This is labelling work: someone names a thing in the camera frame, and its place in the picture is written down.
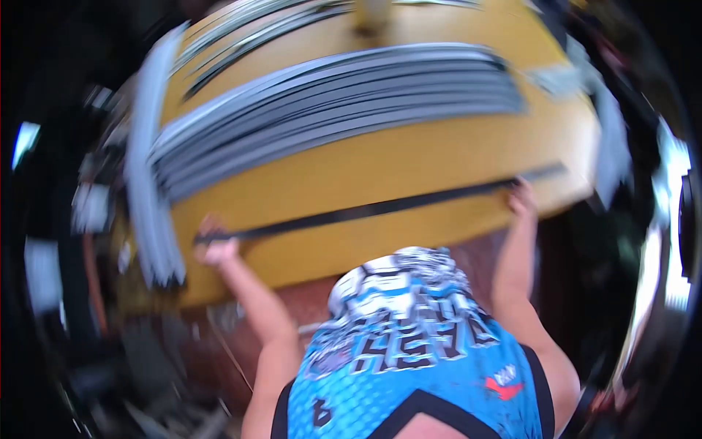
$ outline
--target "wooden board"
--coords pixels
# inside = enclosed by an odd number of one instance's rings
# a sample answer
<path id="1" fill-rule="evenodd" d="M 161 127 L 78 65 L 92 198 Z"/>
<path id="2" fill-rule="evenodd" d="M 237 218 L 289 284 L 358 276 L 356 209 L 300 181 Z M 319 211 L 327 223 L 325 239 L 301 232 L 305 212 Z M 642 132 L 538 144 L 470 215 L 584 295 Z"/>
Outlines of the wooden board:
<path id="1" fill-rule="evenodd" d="M 197 23 L 187 33 L 209 25 L 226 10 Z M 273 17 L 289 13 L 291 10 Z M 190 251 L 197 226 L 209 211 L 217 211 L 233 229 L 252 228 L 483 183 L 558 161 L 568 171 L 535 185 L 542 214 L 559 211 L 592 192 L 597 118 L 585 96 L 556 103 L 526 81 L 522 72 L 567 60 L 538 17 L 520 0 L 486 1 L 482 10 L 396 5 L 390 26 L 377 39 L 356 35 L 350 14 L 331 18 L 261 46 L 191 100 L 181 102 L 194 79 L 186 77 L 192 66 L 270 19 L 259 20 L 219 41 L 173 75 L 162 123 L 232 87 L 289 65 L 334 53 L 420 41 L 464 41 L 492 47 L 512 65 L 527 109 L 519 115 L 428 122 L 341 140 L 259 166 L 177 203 L 172 209 L 173 223 L 187 269 L 182 306 L 228 297 L 218 276 L 199 266 Z M 434 247 L 466 240 L 503 227 L 509 217 L 502 195 L 473 197 L 270 237 L 248 246 L 245 258 L 264 281 L 279 287 L 343 273 L 400 247 Z"/>

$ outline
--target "blue jersey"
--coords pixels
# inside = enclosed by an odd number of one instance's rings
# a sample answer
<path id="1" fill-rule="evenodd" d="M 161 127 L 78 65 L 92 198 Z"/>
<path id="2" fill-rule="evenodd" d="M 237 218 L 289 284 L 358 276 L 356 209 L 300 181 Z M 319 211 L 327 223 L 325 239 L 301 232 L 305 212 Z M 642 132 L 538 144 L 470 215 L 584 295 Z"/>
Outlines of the blue jersey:
<path id="1" fill-rule="evenodd" d="M 336 283 L 329 310 L 272 437 L 391 438 L 417 412 L 471 439 L 553 437 L 536 355 L 477 305 L 447 252 L 365 263 Z"/>

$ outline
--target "skin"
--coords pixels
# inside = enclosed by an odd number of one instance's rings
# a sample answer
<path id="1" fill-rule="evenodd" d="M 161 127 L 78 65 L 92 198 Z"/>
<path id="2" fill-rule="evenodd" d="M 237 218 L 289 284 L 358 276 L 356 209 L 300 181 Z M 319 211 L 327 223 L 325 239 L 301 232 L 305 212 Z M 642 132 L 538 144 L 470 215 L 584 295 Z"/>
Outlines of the skin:
<path id="1" fill-rule="evenodd" d="M 553 400 L 556 437 L 568 424 L 580 395 L 580 381 L 573 365 L 551 339 L 529 302 L 534 283 L 534 249 L 538 217 L 531 186 L 520 179 L 508 198 L 514 217 L 505 244 L 498 257 L 490 303 L 480 305 L 518 342 L 531 347 L 546 375 Z M 208 215 L 199 232 L 223 231 L 221 221 Z M 263 349 L 258 358 L 257 376 L 251 403 L 244 416 L 243 439 L 270 437 L 275 406 L 283 387 L 295 378 L 304 352 L 298 343 L 297 324 L 280 298 L 271 291 L 239 256 L 239 242 L 200 244 L 194 249 L 196 259 L 214 267 L 234 297 L 244 307 L 247 319 Z M 423 424 L 438 422 L 424 416 L 413 419 Z M 403 429 L 398 437 L 415 436 Z"/>

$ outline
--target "man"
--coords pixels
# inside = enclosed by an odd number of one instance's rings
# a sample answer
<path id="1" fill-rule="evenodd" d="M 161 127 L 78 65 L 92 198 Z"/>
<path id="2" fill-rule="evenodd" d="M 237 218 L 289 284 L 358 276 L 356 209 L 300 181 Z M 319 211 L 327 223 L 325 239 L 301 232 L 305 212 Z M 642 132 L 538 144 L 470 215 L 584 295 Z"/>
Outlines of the man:
<path id="1" fill-rule="evenodd" d="M 239 258 L 198 246 L 246 310 L 263 349 L 247 438 L 551 438 L 580 382 L 529 303 L 537 214 L 519 180 L 489 303 L 442 251 L 409 247 L 355 268 L 332 289 L 332 318 L 306 352 L 283 303 Z M 220 230 L 207 217 L 200 233 Z"/>

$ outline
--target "metal strip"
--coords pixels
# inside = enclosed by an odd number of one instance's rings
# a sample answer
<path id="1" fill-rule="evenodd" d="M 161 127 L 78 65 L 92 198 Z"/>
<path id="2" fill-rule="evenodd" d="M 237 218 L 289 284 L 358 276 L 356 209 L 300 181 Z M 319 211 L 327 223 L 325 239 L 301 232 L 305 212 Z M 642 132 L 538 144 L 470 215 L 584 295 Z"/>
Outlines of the metal strip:
<path id="1" fill-rule="evenodd" d="M 544 178 L 565 171 L 565 167 L 561 163 L 545 166 L 540 169 L 526 172 L 522 177 L 527 180 L 535 180 Z M 305 216 L 296 218 L 290 221 L 265 225 L 263 227 L 253 228 L 249 230 L 241 230 L 237 232 L 219 232 L 207 235 L 196 235 L 193 239 L 193 244 L 210 244 L 212 241 L 228 241 L 232 238 L 241 240 L 252 240 L 255 238 L 278 235 L 281 233 L 293 232 L 295 230 L 303 230 L 307 228 L 319 227 L 322 225 L 342 223 L 345 221 L 357 220 L 361 218 L 370 218 L 372 216 L 391 214 L 407 209 L 429 206 L 440 202 L 446 202 L 452 199 L 474 197 L 493 192 L 499 188 L 508 188 L 516 183 L 515 178 L 505 178 L 502 180 L 491 181 L 478 185 L 465 186 L 463 188 L 448 189 L 439 192 L 428 194 L 413 195 L 411 197 L 391 199 L 377 203 L 365 204 L 364 206 L 349 207 L 339 209 L 323 214 Z"/>

